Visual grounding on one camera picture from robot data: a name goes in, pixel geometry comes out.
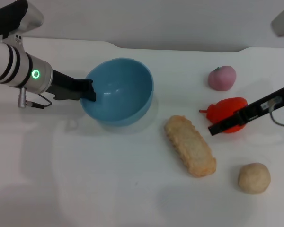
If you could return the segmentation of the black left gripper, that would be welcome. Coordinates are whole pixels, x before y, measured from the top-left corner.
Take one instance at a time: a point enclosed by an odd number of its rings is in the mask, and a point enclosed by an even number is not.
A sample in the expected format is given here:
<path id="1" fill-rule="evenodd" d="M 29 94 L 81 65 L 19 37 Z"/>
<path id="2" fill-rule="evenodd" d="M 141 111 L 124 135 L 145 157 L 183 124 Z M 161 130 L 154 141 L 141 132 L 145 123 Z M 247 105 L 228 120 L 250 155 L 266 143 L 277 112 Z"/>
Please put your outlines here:
<path id="1" fill-rule="evenodd" d="M 47 93 L 54 95 L 54 100 L 80 100 L 85 98 L 95 102 L 96 92 L 91 79 L 75 79 L 53 70 L 53 78 Z"/>

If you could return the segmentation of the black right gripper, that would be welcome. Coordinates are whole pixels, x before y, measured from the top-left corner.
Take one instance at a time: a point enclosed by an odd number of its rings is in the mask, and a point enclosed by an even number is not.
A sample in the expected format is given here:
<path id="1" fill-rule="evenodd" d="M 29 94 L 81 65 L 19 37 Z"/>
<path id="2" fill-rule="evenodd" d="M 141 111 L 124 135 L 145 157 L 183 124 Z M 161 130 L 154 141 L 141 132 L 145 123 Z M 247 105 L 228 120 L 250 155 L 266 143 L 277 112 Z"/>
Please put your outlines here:
<path id="1" fill-rule="evenodd" d="M 241 125 L 265 114 L 269 114 L 275 124 L 283 125 L 283 123 L 276 121 L 273 117 L 273 111 L 281 107 L 284 107 L 284 88 L 241 108 L 236 114 L 214 123 L 208 127 L 208 130 L 212 136 L 222 132 L 235 133 L 241 129 Z"/>

